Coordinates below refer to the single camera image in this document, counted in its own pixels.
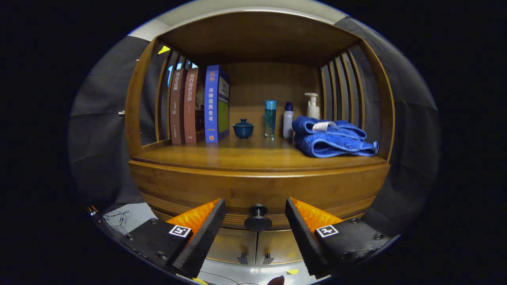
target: yellow tape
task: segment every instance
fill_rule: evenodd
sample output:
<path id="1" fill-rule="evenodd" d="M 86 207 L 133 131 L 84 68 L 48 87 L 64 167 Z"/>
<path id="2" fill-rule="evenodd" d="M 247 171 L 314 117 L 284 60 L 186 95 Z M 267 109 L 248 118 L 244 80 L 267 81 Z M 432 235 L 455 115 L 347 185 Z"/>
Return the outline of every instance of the yellow tape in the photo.
<path id="1" fill-rule="evenodd" d="M 168 50 L 170 50 L 170 49 L 169 49 L 168 47 L 164 46 L 164 47 L 162 47 L 162 49 L 159 51 L 159 54 L 164 53 L 164 52 L 166 52 L 166 51 L 168 51 Z"/>

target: teal ceramic bowl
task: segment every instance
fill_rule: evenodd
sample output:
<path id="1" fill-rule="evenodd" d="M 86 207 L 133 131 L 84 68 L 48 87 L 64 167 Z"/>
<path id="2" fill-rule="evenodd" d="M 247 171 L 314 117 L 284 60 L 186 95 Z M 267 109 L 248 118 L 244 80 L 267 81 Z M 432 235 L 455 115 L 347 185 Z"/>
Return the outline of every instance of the teal ceramic bowl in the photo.
<path id="1" fill-rule="evenodd" d="M 254 131 L 254 125 L 247 123 L 246 119 L 240 119 L 241 123 L 232 125 L 234 128 L 234 134 L 238 138 L 249 138 Z"/>

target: bottle cap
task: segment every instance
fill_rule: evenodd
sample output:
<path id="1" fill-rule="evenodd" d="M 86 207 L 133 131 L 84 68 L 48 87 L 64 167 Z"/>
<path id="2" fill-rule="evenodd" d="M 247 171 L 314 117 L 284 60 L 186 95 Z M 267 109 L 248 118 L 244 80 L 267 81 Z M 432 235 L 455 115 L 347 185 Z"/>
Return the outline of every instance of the bottle cap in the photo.
<path id="1" fill-rule="evenodd" d="M 266 110 L 276 110 L 276 100 L 266 100 Z"/>
<path id="2" fill-rule="evenodd" d="M 294 111 L 294 108 L 292 107 L 292 102 L 285 103 L 285 110 L 286 111 Z"/>

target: screw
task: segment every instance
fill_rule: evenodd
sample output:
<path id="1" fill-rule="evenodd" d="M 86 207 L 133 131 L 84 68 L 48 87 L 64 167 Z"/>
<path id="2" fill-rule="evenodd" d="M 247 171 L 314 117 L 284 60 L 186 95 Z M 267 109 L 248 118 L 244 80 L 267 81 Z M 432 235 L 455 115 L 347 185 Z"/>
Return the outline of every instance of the screw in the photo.
<path id="1" fill-rule="evenodd" d="M 158 257 L 160 257 L 161 259 L 167 259 L 167 254 L 163 253 L 163 252 L 157 252 L 158 254 Z"/>

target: plastic bottle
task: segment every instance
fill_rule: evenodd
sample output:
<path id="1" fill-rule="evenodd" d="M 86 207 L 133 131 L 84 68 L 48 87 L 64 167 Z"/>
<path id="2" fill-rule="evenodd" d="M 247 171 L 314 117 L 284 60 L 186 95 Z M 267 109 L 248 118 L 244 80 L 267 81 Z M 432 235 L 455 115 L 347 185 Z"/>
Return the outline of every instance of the plastic bottle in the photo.
<path id="1" fill-rule="evenodd" d="M 276 122 L 276 100 L 266 100 L 264 122 L 264 136 L 270 139 L 274 139 Z"/>
<path id="2" fill-rule="evenodd" d="M 285 103 L 285 113 L 283 113 L 283 138 L 292 138 L 292 120 L 294 118 L 294 108 L 292 102 Z"/>
<path id="3" fill-rule="evenodd" d="M 317 107 L 318 94 L 306 92 L 305 95 L 310 96 L 310 101 L 308 101 L 308 114 L 306 116 L 320 120 L 320 108 Z"/>

